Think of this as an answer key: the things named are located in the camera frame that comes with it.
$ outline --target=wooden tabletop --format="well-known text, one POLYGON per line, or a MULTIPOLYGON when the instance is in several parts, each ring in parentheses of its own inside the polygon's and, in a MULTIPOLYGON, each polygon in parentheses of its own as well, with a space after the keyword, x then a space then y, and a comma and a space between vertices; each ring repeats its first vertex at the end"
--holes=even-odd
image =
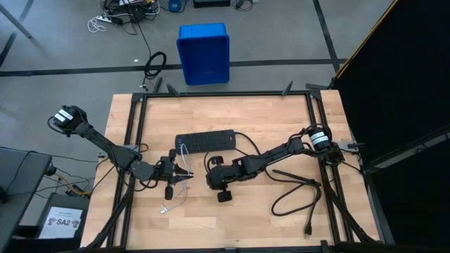
MULTIPOLYGON (((338 91, 322 91, 322 98, 333 140, 351 140, 338 91)), ((313 103, 320 122, 317 106, 313 103)), ((105 135, 118 145, 124 141, 130 104, 131 94, 114 95, 112 99, 105 135)), ((140 105, 137 106, 132 140, 136 135, 139 108, 140 105)), ((247 134, 263 152, 286 142, 291 134, 309 125, 304 96, 151 98, 147 102, 142 136, 142 143, 148 144, 150 150, 143 153, 143 160, 155 164, 161 156, 167 156, 174 148, 177 134, 234 129, 247 134)), ((236 137, 236 147, 255 153, 242 136, 236 137)), ((213 154, 223 155, 225 164, 242 156, 236 151, 213 154)), ((202 153, 194 154, 186 159, 195 177, 188 181, 188 199, 180 207, 166 214, 160 213, 161 205, 171 207, 182 200, 182 197, 164 200, 164 183, 155 189, 135 193, 127 249, 310 246, 320 245, 320 240, 333 243, 324 195, 314 211, 312 236, 306 239, 303 230, 309 209, 282 217, 271 213, 274 200, 296 185, 275 182, 260 174, 253 180, 231 183, 229 190, 233 200, 218 203, 217 191, 210 190, 206 184, 203 156, 202 153)), ((345 159, 359 167, 356 156, 346 153, 345 159)), ((176 161, 180 167, 185 167, 180 157, 176 161)), ((109 168, 111 164, 107 162, 98 168, 96 182, 109 168)), ((321 181, 317 159, 306 155, 289 157, 268 168, 269 171, 272 169, 321 181)), ((370 236, 378 239, 361 174, 345 164, 339 166, 339 172, 348 210, 370 236)), ((113 171, 96 188, 89 205, 82 246, 89 244, 108 220, 116 180, 117 173, 113 171)), ((280 201, 276 211, 286 212, 307 205, 314 199, 314 193, 314 188, 304 186, 280 201)), ((337 209, 336 213, 341 238, 345 238, 337 209)), ((121 225, 118 228, 117 243, 121 225)))

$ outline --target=power strip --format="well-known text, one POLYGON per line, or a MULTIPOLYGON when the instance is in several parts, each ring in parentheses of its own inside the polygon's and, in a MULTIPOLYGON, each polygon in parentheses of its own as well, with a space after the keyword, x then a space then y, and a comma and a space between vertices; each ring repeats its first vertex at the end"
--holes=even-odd
POLYGON ((100 21, 103 21, 103 22, 109 22, 109 23, 112 23, 112 22, 111 22, 111 19, 110 19, 109 17, 103 17, 102 15, 96 16, 95 19, 100 20, 100 21))

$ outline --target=concrete floor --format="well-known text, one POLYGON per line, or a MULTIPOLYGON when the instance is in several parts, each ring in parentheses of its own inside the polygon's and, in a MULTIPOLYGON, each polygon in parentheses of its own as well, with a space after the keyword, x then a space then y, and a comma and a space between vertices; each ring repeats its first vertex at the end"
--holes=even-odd
MULTIPOLYGON (((0 3, 19 17, 28 1, 32 0, 0 3)), ((391 2, 319 0, 339 63, 353 53, 391 2)), ((87 21, 99 14, 99 0, 32 2, 23 25, 34 38, 29 40, 20 33, 15 36, 0 75, 9 71, 144 65, 148 51, 140 34, 128 35, 122 27, 110 24, 103 24, 106 32, 92 34, 87 30, 87 21)), ((225 23, 231 61, 330 59, 313 0, 260 0, 249 12, 232 7, 194 9, 190 1, 184 13, 161 10, 154 21, 145 20, 141 26, 152 50, 165 52, 167 64, 179 64, 179 26, 207 22, 225 23)), ((0 15, 0 50, 14 32, 14 26, 0 15)), ((307 82, 327 85, 334 73, 331 64, 232 67, 228 84, 199 87, 185 85, 181 70, 166 70, 161 76, 180 91, 257 91, 282 90, 290 80, 294 81, 293 89, 305 89, 307 82)), ((142 72, 0 77, 0 146, 94 160, 98 148, 76 136, 55 134, 47 128, 46 120, 61 105, 79 105, 88 113, 89 121, 104 132, 112 95, 142 92, 142 78, 142 72)), ((53 163, 71 174, 94 176, 95 164, 58 158, 53 163)), ((55 185, 44 179, 40 188, 55 185)), ((53 191, 41 194, 48 196, 53 191)), ((22 224, 35 224, 45 203, 35 196, 22 224)))

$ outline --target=blue plastic bin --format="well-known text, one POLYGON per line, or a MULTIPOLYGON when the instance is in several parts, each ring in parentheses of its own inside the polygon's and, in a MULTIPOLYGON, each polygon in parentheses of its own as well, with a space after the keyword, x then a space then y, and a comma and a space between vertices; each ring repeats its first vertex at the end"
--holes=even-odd
POLYGON ((230 80, 230 38, 224 23, 183 25, 176 45, 187 85, 230 80))

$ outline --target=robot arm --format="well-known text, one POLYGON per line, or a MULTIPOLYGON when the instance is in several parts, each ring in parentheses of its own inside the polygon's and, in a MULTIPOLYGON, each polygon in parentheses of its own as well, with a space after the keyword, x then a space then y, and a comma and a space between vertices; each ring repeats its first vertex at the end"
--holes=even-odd
POLYGON ((77 134, 82 138, 91 141, 94 145, 108 154, 111 162, 118 167, 133 174, 140 181, 166 181, 168 187, 180 181, 192 178, 192 174, 180 168, 174 163, 176 151, 170 150, 168 157, 161 157, 160 162, 156 165, 142 162, 142 155, 134 150, 115 145, 105 136, 98 133, 90 123, 87 121, 85 111, 77 106, 63 106, 54 116, 49 119, 49 127, 54 131, 65 134, 70 137, 72 134, 77 134), (53 120, 53 125, 60 130, 55 129, 50 125, 50 120, 53 120))
POLYGON ((217 197, 220 202, 231 200, 231 194, 226 192, 229 183, 246 181, 255 178, 267 166, 284 160, 292 155, 309 155, 325 159, 329 163, 340 163, 344 157, 336 143, 331 142, 328 127, 310 126, 298 134, 292 135, 288 142, 266 151, 261 155, 246 155, 232 161, 232 165, 223 165, 221 156, 211 157, 207 162, 206 182, 212 190, 222 190, 217 197), (308 143, 302 142, 303 135, 308 134, 315 150, 308 143))

